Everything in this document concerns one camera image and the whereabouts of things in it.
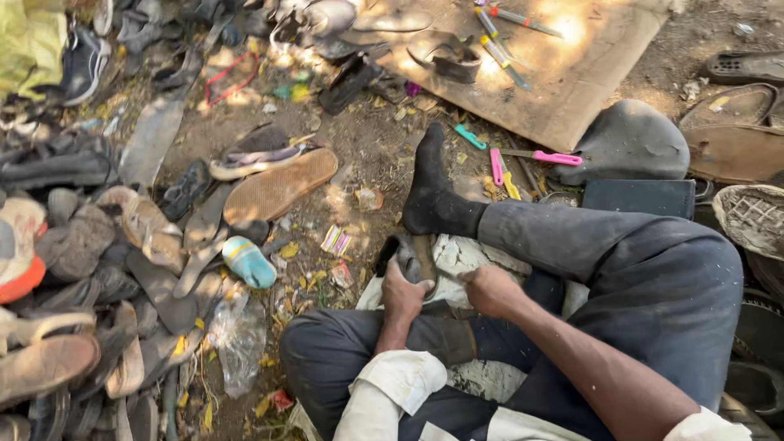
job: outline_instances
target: dark gray pants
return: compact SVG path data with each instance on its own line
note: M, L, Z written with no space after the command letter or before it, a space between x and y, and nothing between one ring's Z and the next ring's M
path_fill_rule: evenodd
M552 312L563 303L560 277L587 285L589 300L569 323L650 366L700 405L718 408L743 281L739 255L721 235L675 217L502 202L485 211L479 241L538 268L524 288ZM325 440L348 402L348 385L373 355L382 321L378 312L318 310L294 318L283 333L289 386ZM612 438L515 325L486 317L467 323L479 359L528 374L505 407L594 441ZM466 321L421 315L407 347L447 365L466 361L466 329ZM497 406L445 387L401 419L399 439L418 439L429 421L458 439L481 441Z

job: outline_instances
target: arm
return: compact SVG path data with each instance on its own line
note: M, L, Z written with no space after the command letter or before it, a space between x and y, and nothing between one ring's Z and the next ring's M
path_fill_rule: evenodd
M462 276L482 314L518 325L585 397L616 439L662 440L697 403L644 364L552 316L503 270Z
M350 386L351 398L340 418L334 441L396 441L402 412L413 414L431 392L444 387L446 368L441 362L426 352L405 351L408 329L422 311L422 299L433 284L431 280L417 285L408 283L397 259L390 259L381 286L384 323L376 354ZM415 370L418 375L411 375ZM396 376L400 378L392 385L389 380ZM422 381L402 388L412 377Z

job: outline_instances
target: cardboard sheet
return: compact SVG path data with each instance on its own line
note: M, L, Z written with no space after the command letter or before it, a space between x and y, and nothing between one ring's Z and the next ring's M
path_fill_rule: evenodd
M483 28L471 0L379 0L364 14L425 10L432 29L460 38ZM562 153L574 149L610 95L637 62L668 17L670 0L510 0L498 6L528 16L564 34L564 39L493 18L500 38L519 63L513 66L532 92L518 89L478 43L482 58L477 82L447 80L419 66L406 51L416 33L356 32L354 42L390 42L392 53L378 62L388 71L420 84L432 93L480 117Z

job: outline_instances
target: pink-handled knife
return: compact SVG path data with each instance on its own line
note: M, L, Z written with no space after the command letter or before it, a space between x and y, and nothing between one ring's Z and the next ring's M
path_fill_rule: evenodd
M498 148L490 149L490 166L492 168L492 181L496 187L503 185L503 166L501 165L501 151Z
M583 158L575 155L563 155L561 153L547 154L544 151L525 151L525 150L512 150L511 148L500 149L502 155L509 156L522 156L524 158L532 158L542 162L554 162L556 164L564 164L566 166L579 166L583 163Z

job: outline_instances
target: teal tool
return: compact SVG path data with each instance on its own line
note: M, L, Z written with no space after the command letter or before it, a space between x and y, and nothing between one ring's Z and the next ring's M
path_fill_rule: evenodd
M484 150L488 147L488 143L477 141L477 136L466 130L466 128L463 127L463 124L458 124L455 126L455 131L459 133L461 137L466 138L468 142L472 143L474 147L478 148L479 150Z

